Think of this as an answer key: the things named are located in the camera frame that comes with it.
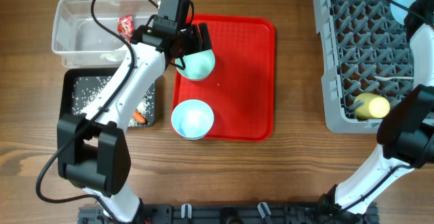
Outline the green bowl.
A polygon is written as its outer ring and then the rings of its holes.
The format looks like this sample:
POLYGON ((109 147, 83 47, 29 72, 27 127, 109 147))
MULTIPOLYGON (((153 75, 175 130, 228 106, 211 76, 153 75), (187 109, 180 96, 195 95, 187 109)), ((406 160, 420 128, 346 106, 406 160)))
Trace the green bowl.
POLYGON ((212 50, 198 52, 183 57, 185 69, 177 68, 179 74, 191 81, 205 79, 214 69, 216 59, 212 50))

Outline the light blue bowl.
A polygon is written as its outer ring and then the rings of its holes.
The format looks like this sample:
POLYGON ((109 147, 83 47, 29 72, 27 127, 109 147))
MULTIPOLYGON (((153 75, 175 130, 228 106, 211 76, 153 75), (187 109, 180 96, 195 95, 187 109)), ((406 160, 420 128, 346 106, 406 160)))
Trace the light blue bowl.
POLYGON ((186 100, 173 109, 171 124, 181 137, 190 141, 199 140, 211 130, 214 124, 214 112, 201 100, 186 100))

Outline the red candy wrapper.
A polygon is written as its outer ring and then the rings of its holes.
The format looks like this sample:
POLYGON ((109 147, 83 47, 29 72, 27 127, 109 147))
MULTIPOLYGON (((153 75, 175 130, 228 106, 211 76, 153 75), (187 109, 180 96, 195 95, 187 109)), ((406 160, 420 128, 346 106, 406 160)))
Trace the red candy wrapper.
POLYGON ((128 42, 130 42, 134 30, 135 28, 131 15, 126 15, 117 20, 117 31, 128 42))

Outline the white rice pile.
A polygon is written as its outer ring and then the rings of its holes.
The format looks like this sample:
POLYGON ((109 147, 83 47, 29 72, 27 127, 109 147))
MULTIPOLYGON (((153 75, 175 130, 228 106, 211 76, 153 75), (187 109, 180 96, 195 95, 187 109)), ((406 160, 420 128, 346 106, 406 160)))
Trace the white rice pile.
MULTIPOLYGON (((110 75, 74 78, 71 92, 72 105, 70 105, 72 114, 80 114, 86 106, 96 99, 110 79, 110 75)), ((156 89, 155 83, 153 83, 136 108, 146 118, 147 124, 139 124, 131 118, 128 124, 129 128, 151 127, 155 123, 155 99, 156 89)))

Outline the yellow plastic cup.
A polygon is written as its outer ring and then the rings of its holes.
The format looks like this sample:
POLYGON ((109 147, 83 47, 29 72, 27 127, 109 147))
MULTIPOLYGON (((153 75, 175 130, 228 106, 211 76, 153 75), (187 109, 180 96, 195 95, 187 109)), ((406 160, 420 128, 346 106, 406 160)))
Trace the yellow plastic cup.
POLYGON ((390 102, 373 93, 362 93, 355 98, 355 115, 362 119, 382 119, 391 110, 390 102))

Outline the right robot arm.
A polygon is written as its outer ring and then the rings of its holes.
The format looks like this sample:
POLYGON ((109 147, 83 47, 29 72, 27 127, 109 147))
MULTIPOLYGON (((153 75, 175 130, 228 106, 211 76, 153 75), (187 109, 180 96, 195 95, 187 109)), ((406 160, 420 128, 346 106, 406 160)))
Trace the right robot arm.
POLYGON ((414 89, 379 125, 377 145, 347 180, 334 185, 318 202, 257 206, 198 206, 174 209, 188 223, 371 223, 373 200, 399 177, 433 162, 433 126, 424 120, 433 111, 433 0, 384 0, 407 13, 406 39, 414 57, 414 89))

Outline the white paper napkin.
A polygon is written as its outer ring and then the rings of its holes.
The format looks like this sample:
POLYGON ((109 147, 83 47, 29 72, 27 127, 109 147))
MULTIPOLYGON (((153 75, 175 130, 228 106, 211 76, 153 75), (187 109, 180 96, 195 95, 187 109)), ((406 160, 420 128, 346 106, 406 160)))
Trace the white paper napkin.
POLYGON ((100 55, 100 59, 108 60, 110 62, 122 62, 124 58, 124 53, 105 53, 100 55))

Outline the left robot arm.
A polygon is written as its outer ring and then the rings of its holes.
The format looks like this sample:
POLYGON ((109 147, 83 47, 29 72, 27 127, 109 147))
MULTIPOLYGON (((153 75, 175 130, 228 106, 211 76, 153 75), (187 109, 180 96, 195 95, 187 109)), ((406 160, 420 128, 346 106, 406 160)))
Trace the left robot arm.
POLYGON ((208 26, 140 26, 126 45, 128 53, 104 89, 78 115, 62 113, 57 125, 60 177, 85 190, 114 223, 142 220, 142 200, 127 184, 131 158, 125 134, 133 113, 172 59, 187 60, 212 49, 208 26))

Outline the orange carrot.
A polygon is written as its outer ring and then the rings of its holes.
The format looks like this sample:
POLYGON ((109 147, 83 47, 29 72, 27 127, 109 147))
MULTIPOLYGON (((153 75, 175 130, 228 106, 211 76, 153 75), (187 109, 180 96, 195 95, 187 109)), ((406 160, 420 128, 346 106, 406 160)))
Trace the orange carrot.
POLYGON ((132 118, 139 124, 147 124, 146 118, 139 111, 134 111, 132 118))

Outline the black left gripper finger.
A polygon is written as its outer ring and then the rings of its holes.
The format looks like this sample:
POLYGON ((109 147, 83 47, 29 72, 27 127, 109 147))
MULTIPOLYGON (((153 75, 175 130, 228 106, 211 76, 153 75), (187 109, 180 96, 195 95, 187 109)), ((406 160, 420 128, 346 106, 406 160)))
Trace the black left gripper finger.
POLYGON ((201 49, 203 51, 212 49, 212 41, 210 37, 210 33, 208 31, 208 26, 206 23, 198 24, 199 32, 201 36, 201 49))
POLYGON ((202 41, 197 25, 191 25, 188 29, 188 54, 201 52, 202 41))

